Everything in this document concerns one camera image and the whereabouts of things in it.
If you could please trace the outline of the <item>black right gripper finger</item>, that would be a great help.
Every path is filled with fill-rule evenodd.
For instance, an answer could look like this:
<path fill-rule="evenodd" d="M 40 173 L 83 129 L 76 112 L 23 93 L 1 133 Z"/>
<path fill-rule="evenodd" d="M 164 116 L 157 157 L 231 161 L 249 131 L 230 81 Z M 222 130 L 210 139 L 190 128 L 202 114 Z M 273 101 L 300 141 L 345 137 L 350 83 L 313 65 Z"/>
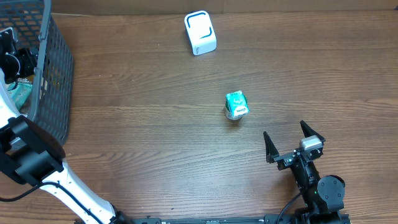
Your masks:
<path fill-rule="evenodd" d="M 263 136 L 266 145 L 266 161 L 270 164 L 274 163 L 279 157 L 279 152 L 266 131 L 263 132 Z"/>
<path fill-rule="evenodd" d="M 306 138 L 309 138 L 311 136 L 316 136 L 321 142 L 325 142 L 326 139 L 317 133 L 315 130 L 313 130 L 304 120 L 300 121 L 300 126 L 302 128 L 302 132 Z"/>

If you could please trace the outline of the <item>teal snack packet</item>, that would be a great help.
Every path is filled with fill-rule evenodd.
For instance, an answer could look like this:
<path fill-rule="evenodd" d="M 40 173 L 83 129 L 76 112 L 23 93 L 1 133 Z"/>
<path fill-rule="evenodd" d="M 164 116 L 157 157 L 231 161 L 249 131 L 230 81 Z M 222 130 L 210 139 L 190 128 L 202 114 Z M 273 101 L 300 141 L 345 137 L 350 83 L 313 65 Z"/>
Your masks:
<path fill-rule="evenodd" d="M 7 84 L 6 87 L 18 110 L 22 108 L 33 89 L 32 82 L 27 78 L 18 78 L 15 82 Z"/>

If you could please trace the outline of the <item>green white yogurt cup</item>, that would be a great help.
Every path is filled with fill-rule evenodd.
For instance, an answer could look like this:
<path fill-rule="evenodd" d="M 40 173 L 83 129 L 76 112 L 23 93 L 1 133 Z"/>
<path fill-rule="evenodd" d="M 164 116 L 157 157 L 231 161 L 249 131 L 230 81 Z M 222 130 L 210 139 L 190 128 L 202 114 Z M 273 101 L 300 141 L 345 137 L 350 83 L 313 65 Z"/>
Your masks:
<path fill-rule="evenodd" d="M 250 112 L 244 93 L 239 90 L 226 94 L 224 115 L 230 120 L 239 120 Z"/>

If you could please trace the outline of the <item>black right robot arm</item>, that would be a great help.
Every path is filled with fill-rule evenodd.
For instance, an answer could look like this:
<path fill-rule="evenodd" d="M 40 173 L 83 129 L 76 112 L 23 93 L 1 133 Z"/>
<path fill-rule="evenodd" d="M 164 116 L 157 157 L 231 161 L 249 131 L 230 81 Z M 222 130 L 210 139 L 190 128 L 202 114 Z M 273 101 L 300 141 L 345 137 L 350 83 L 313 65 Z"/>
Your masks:
<path fill-rule="evenodd" d="M 281 155 L 267 132 L 263 132 L 266 145 L 266 161 L 276 163 L 279 170 L 290 169 L 299 193 L 282 209 L 276 223 L 284 220 L 285 211 L 299 197 L 305 206 L 290 216 L 292 223 L 348 223 L 349 216 L 342 215 L 345 182 L 337 175 L 320 177 L 314 160 L 323 155 L 325 138 L 301 120 L 304 138 L 293 152 Z"/>

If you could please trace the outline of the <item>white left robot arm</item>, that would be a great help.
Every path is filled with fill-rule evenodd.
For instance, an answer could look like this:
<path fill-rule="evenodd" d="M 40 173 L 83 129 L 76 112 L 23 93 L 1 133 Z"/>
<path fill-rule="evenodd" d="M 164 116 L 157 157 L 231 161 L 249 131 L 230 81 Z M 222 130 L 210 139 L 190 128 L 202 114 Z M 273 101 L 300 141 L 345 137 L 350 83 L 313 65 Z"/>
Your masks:
<path fill-rule="evenodd" d="M 24 57 L 34 58 L 30 53 L 19 54 L 16 42 L 12 27 L 1 31 L 1 172 L 14 182 L 32 188 L 14 198 L 2 198 L 2 202 L 20 200 L 41 189 L 57 197 L 83 223 L 131 223 L 122 211 L 97 196 L 78 178 L 58 141 L 16 108 L 6 80 L 16 80 L 25 73 Z"/>

